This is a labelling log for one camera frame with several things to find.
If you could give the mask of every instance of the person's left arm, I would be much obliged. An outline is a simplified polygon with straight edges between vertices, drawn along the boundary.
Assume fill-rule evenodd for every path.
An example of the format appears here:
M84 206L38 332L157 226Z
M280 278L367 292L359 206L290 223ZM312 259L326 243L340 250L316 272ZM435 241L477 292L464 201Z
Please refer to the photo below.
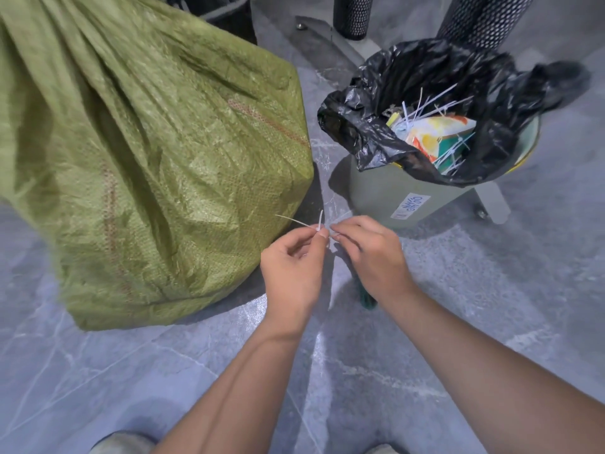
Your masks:
M294 355L320 294L327 229L298 228L261 255L267 313L208 391L153 454L264 454Z

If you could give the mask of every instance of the white label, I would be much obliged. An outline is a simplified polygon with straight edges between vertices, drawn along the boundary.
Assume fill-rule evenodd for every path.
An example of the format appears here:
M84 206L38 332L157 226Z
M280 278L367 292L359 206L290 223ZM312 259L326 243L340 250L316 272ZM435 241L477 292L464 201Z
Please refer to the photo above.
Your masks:
M416 212L420 206L430 198L430 196L424 196L422 194L409 193L404 201L399 204L397 210L393 212L391 218L395 218L395 220L407 220L412 216L412 213Z

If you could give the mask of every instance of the black garbage bag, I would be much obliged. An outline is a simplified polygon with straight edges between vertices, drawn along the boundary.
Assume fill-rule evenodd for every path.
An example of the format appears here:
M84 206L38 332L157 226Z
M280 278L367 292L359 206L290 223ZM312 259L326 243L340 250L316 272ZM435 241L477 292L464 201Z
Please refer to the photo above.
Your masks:
M330 93L317 119L332 139L357 159L359 171L397 162L418 180L469 186L494 180L520 156L519 133L537 115L564 106L584 93L590 73L577 62L558 61L517 71L510 54L443 39L399 43L377 52L359 67L349 87ZM444 176L417 148L397 138L383 111L391 105L416 107L420 89L438 106L473 96L453 107L477 121L465 162Z

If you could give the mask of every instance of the person's left hand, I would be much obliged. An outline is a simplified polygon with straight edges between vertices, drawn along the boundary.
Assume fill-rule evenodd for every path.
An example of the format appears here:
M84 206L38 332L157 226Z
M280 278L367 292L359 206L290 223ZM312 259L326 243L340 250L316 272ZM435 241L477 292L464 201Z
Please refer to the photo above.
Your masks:
M280 237L261 254L261 271L267 290L265 319L284 328L302 331L320 296L321 273L329 231L296 228Z

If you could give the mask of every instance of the hand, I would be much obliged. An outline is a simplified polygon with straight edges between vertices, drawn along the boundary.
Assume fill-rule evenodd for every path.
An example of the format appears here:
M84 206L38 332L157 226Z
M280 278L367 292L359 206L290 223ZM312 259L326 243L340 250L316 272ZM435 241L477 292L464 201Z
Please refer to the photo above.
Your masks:
M332 237L347 251L361 283L380 304L390 304L420 289L405 263L399 237L370 217L333 224Z
M302 331L320 296L329 231L296 228L261 253L267 290L265 319Z

